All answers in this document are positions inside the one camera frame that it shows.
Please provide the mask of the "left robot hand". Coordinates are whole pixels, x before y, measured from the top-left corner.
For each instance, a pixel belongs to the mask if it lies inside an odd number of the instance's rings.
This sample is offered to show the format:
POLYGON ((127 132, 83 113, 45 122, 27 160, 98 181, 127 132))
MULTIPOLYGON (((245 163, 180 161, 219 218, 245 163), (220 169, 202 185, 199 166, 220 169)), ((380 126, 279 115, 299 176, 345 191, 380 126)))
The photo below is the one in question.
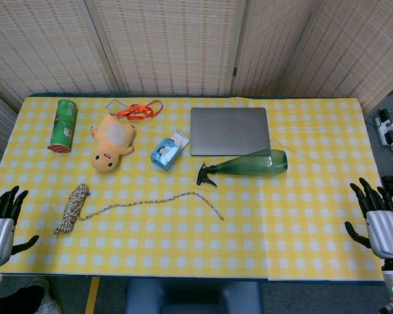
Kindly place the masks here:
POLYGON ((28 195, 27 190, 17 194, 18 191, 19 186, 14 186, 0 195, 0 267, 6 264, 12 255, 30 249, 39 240, 39 236, 34 235, 25 243, 14 244, 16 225, 22 204, 28 195))

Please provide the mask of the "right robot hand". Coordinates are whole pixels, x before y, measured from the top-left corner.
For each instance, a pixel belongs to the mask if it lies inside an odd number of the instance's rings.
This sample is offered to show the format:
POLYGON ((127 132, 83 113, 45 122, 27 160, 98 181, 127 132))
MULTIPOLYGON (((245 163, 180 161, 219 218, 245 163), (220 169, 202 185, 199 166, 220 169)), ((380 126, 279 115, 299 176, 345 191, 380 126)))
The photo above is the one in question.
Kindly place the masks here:
POLYGON ((365 220, 367 236, 362 236, 353 225, 345 222, 348 235, 355 242, 371 249, 383 260, 393 259, 393 195, 379 186, 373 189, 364 179, 359 178, 360 186, 350 183, 365 220))

